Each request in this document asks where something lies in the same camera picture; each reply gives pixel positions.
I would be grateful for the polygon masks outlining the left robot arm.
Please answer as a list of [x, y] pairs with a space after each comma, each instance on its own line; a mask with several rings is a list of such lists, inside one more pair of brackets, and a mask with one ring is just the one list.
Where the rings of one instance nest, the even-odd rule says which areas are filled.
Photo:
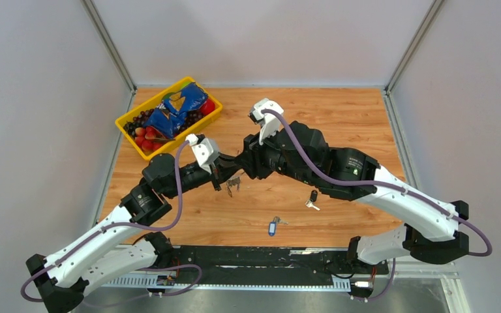
[[[185, 166], [179, 165], [179, 155], [154, 156], [139, 184], [109, 215], [65, 248], [26, 261], [31, 276], [22, 285], [22, 297], [43, 303], [48, 312], [70, 312], [95, 289], [125, 273], [169, 268], [174, 253], [164, 231], [179, 222], [183, 193], [207, 183], [218, 190], [241, 169], [233, 156], [199, 156]], [[30, 283], [38, 299], [28, 296]]]

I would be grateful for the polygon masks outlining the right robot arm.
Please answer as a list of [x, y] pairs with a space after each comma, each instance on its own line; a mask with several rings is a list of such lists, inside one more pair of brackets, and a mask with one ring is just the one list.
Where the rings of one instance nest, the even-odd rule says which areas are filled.
[[290, 123], [305, 154], [326, 176], [345, 181], [338, 186], [312, 171], [286, 130], [262, 142], [259, 134], [243, 140], [237, 157], [251, 179], [265, 179], [273, 172], [313, 186], [330, 198], [356, 201], [381, 209], [402, 220], [402, 226], [374, 236], [356, 236], [348, 245], [346, 262], [355, 272], [401, 256], [430, 264], [446, 264], [468, 255], [469, 237], [458, 230], [458, 216], [468, 218], [462, 200], [446, 203], [426, 196], [391, 174], [377, 160], [350, 147], [330, 147], [323, 134], [293, 121]]

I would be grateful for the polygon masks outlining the key with blue tag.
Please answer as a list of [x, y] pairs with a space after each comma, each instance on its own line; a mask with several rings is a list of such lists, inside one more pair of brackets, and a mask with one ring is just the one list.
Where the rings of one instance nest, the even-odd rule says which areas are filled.
[[269, 223], [269, 226], [268, 226], [268, 235], [270, 237], [273, 237], [275, 236], [276, 232], [277, 232], [277, 227], [279, 224], [282, 224], [282, 225], [288, 225], [288, 223], [284, 220], [282, 220], [279, 216], [275, 216], [273, 218], [273, 220]]

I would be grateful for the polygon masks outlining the large metal keyring with keys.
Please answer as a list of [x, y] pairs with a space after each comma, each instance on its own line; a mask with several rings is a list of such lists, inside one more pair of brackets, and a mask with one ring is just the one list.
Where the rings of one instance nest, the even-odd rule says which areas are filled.
[[225, 182], [225, 190], [230, 198], [241, 190], [241, 179], [244, 175], [245, 173], [243, 171], [239, 171], [233, 174], [233, 176]]

